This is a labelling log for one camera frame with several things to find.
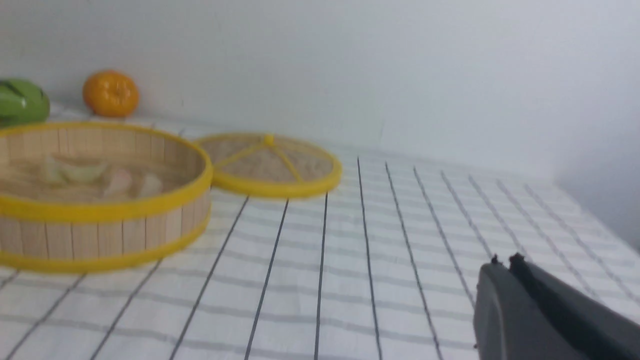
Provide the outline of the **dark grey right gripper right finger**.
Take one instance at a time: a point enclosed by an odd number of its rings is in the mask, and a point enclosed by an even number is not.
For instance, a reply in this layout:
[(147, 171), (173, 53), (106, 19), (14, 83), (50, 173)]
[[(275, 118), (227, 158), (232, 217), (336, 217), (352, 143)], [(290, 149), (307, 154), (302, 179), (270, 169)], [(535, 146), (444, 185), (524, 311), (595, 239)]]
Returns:
[(547, 322), (588, 360), (637, 360), (639, 324), (585, 296), (515, 253), (509, 272)]

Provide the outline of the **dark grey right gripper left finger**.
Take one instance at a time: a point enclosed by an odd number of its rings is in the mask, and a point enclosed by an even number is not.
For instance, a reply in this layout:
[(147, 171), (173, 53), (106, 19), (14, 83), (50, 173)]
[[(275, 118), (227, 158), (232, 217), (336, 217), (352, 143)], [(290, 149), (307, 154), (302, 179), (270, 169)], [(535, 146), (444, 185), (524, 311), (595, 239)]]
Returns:
[(480, 267), (473, 330), (481, 360), (586, 359), (551, 326), (496, 255)]

